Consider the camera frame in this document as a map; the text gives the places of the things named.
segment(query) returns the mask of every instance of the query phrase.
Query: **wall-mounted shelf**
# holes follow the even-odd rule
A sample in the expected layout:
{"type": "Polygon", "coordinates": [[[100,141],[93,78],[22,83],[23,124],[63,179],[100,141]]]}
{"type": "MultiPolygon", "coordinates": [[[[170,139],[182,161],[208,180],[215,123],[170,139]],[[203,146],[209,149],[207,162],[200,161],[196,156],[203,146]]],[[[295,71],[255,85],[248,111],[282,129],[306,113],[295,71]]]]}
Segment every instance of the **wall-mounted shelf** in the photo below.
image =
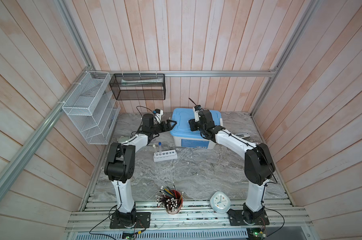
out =
{"type": "Polygon", "coordinates": [[[109,82],[109,73],[89,71],[64,103],[62,109],[68,115],[91,116],[109,82]]]}
{"type": "Polygon", "coordinates": [[[108,144],[121,109],[113,108],[116,100],[111,91],[103,94],[109,82],[109,73],[88,72],[63,106],[89,144],[108,144]]]}

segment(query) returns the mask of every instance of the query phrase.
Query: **white storage box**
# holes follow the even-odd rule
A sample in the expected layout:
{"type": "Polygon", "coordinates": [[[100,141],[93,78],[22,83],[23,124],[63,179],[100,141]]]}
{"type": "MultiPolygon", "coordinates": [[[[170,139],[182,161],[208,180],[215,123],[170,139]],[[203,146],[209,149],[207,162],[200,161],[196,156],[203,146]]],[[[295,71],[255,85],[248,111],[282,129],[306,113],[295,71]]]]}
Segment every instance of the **white storage box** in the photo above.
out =
{"type": "MultiPolygon", "coordinates": [[[[214,123],[222,125],[221,113],[211,110],[214,123]]],[[[194,112],[191,108],[176,108],[173,111],[172,120],[177,122],[177,125],[170,131],[174,138],[174,144],[177,147],[193,147],[203,149],[213,149],[215,142],[206,140],[201,137],[200,131],[192,132],[189,126],[189,120],[194,119],[194,112]]]]}

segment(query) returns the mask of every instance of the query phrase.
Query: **blue lid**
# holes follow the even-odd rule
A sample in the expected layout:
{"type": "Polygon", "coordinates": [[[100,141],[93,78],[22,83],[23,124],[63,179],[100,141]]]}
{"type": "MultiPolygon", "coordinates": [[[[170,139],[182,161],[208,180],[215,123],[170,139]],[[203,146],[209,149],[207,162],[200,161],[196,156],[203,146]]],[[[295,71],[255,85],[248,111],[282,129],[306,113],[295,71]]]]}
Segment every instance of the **blue lid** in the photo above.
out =
{"type": "MultiPolygon", "coordinates": [[[[222,118],[219,111],[210,110],[214,120],[214,124],[220,125],[220,118],[222,118]]],[[[194,111],[191,108],[176,108],[173,111],[172,120],[177,122],[177,125],[170,131],[170,134],[175,137],[190,137],[200,138],[200,131],[192,132],[190,130],[189,120],[194,119],[194,111]]]]}

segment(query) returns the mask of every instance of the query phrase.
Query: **gray marble tabletop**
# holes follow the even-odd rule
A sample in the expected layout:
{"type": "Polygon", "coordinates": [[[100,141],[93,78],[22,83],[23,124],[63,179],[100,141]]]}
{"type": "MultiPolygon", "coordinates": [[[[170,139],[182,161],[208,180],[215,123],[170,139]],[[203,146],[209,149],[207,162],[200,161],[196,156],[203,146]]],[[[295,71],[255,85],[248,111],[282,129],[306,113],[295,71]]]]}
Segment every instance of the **gray marble tabletop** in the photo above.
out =
{"type": "MultiPolygon", "coordinates": [[[[165,113],[162,120],[169,119],[165,113]]],[[[223,126],[232,133],[247,132],[246,140],[261,142],[260,136],[248,113],[222,113],[223,126]]],[[[111,142],[121,136],[131,136],[141,122],[139,113],[122,113],[118,116],[111,142]]],[[[226,193],[231,199],[246,199],[248,180],[244,173],[244,160],[225,146],[216,144],[214,149],[175,147],[169,132],[159,137],[136,153],[135,171],[131,178],[132,195],[135,201],[156,200],[155,195],[165,184],[174,181],[176,189],[184,191],[185,199],[208,200],[216,191],[226,193]],[[175,149],[178,159],[154,162],[153,144],[162,143],[162,149],[175,149]]],[[[265,199],[287,198],[283,186],[269,184],[265,199]]],[[[93,195],[94,201],[116,201],[115,191],[103,172],[103,167],[93,195]]]]}

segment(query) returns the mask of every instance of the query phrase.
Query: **black wire mesh basket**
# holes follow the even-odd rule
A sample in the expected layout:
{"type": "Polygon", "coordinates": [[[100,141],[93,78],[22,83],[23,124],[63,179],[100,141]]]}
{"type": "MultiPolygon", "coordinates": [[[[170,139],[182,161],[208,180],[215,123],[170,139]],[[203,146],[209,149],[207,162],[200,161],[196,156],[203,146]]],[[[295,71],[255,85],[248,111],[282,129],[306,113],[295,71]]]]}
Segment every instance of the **black wire mesh basket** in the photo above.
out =
{"type": "Polygon", "coordinates": [[[164,74],[115,73],[109,85],[116,100],[165,100],[164,74]]]}

